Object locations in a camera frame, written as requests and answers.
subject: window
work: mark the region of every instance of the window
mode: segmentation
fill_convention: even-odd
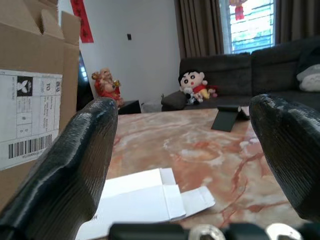
[[[236,7],[220,0],[225,54],[251,53],[275,44],[274,0],[247,0],[242,6],[244,19],[236,20]]]

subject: cardboard box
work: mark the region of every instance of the cardboard box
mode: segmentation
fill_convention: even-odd
[[[76,113],[80,19],[63,12],[60,28],[57,9],[57,0],[0,1],[0,71],[62,75],[61,86],[58,80],[54,86],[56,91],[61,89],[61,97],[55,96],[57,105],[60,101],[60,111],[55,110],[59,112],[55,117],[59,119],[61,132]],[[0,210],[34,163],[33,160],[0,171]]]

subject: barcode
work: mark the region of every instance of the barcode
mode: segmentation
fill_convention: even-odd
[[[52,134],[9,144],[8,145],[9,159],[45,149],[51,143],[52,143]]]

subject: black phone stand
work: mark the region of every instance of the black phone stand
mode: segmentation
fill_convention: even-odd
[[[218,114],[211,127],[212,130],[231,132],[236,120],[249,120],[244,110],[237,105],[218,106]]]

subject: sofa armrest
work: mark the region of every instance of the sofa armrest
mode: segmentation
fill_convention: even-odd
[[[161,104],[174,110],[182,110],[185,108],[187,98],[181,91],[176,91],[161,100]]]

